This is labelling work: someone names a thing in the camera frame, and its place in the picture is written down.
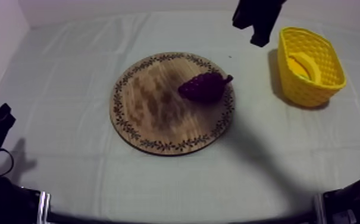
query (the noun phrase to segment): yellow basket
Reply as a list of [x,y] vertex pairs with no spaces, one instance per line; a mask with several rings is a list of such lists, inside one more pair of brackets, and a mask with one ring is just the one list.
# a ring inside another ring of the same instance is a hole
[[[290,54],[298,52],[314,59],[321,72],[320,83],[304,79],[291,70]],[[305,107],[327,102],[346,85],[346,78],[331,43],[306,29],[286,27],[281,30],[278,66],[285,96]]]

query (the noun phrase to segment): white cloth surface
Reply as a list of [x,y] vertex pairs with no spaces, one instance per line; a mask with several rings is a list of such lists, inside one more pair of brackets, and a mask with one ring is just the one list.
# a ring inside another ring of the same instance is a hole
[[[14,182],[52,194],[52,209],[140,222],[266,219],[305,209],[311,196],[360,178],[360,33],[280,17],[271,42],[233,12],[119,15],[34,29],[0,84],[17,122],[4,147]],[[278,31],[306,27],[332,41],[348,85],[322,110],[273,92]],[[230,130],[207,148],[156,157],[127,145],[108,114],[123,71],[160,52],[191,52],[234,76]],[[6,166],[0,155],[0,169]]]

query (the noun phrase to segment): round wooden board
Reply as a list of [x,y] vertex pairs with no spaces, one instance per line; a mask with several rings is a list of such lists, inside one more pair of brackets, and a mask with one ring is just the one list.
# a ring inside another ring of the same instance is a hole
[[111,94],[110,118],[118,134],[156,155],[184,155],[212,143],[233,117],[231,84],[212,105],[191,102],[177,92],[181,84],[206,72],[227,76],[211,61],[189,53],[156,54],[132,65]]

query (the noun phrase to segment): cable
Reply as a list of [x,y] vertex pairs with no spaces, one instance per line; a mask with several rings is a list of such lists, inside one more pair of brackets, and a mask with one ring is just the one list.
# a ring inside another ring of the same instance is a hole
[[5,176],[6,174],[10,173],[10,171],[12,171],[12,169],[14,167],[14,158],[13,158],[13,155],[11,153],[9,153],[9,151],[4,149],[4,148],[0,148],[0,152],[7,153],[9,155],[9,157],[10,157],[10,160],[11,160],[10,168],[8,169],[8,171],[6,171],[5,173],[0,175],[0,177],[2,177],[2,176]]

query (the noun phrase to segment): bunch of grapes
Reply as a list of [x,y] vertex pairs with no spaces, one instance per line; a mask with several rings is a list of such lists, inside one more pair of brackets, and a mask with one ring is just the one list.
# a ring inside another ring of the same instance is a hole
[[223,79],[219,73],[204,73],[195,76],[179,87],[179,94],[191,101],[209,104],[221,99],[226,84],[231,82],[233,77],[228,75]]

